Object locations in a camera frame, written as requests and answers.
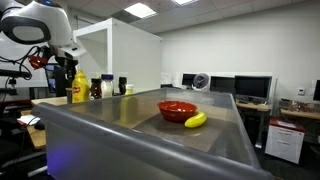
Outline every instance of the red bowl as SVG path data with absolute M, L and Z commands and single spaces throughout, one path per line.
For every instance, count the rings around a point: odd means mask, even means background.
M 184 123 L 194 115 L 197 106 L 182 101 L 161 101 L 158 104 L 164 119 Z

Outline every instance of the white cabinet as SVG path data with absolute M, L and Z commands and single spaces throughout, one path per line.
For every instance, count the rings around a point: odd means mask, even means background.
M 87 50 L 78 68 L 84 70 L 88 80 L 110 73 L 115 77 L 115 92 L 120 76 L 128 78 L 134 92 L 160 88 L 160 37 L 110 18 L 75 30 L 74 39 Z
M 301 130 L 301 128 L 295 130 L 294 128 L 277 127 L 272 125 L 273 123 L 270 121 L 265 153 L 298 164 L 304 130 Z

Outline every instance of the white partition wall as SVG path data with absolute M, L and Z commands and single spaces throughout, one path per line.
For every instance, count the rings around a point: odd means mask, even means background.
M 88 80 L 112 73 L 115 87 L 124 76 L 135 92 L 160 88 L 161 38 L 112 18 L 76 30 L 74 36 L 87 50 L 79 59 L 79 69 Z

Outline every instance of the drawer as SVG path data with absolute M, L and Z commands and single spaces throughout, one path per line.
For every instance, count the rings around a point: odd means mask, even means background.
M 301 146 L 301 144 L 268 137 L 265 153 L 298 164 Z
M 303 142 L 304 133 L 290 129 L 269 126 L 268 137 L 301 145 Z

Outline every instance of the yellow mustard bottle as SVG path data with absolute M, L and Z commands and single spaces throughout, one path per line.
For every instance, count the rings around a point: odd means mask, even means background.
M 72 103 L 79 103 L 89 100 L 89 83 L 86 75 L 79 70 L 72 82 Z

